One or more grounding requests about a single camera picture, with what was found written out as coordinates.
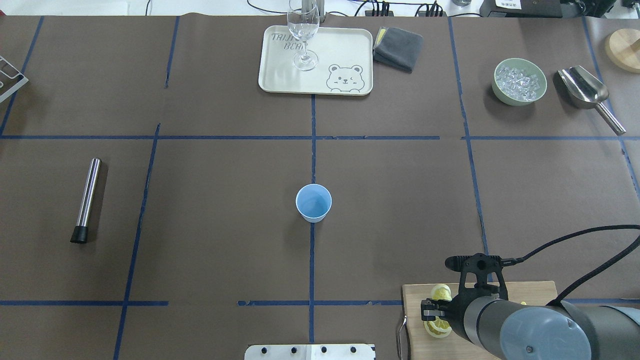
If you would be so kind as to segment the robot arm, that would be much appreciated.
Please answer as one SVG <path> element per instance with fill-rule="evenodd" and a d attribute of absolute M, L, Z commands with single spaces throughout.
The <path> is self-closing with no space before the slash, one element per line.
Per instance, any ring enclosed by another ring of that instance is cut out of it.
<path fill-rule="evenodd" d="M 624 306 L 523 305 L 483 296 L 458 306 L 425 299 L 423 321 L 441 318 L 501 360 L 637 360 L 639 310 Z"/>

